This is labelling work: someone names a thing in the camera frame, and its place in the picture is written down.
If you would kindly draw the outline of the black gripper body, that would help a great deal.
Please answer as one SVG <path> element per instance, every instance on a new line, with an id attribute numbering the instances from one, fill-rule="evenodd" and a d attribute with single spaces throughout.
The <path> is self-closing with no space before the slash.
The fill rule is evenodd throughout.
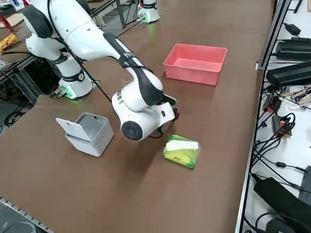
<path id="1" fill-rule="evenodd" d="M 176 105 L 177 100 L 167 94 L 163 94 L 162 102 L 168 102 L 170 105 Z"/>

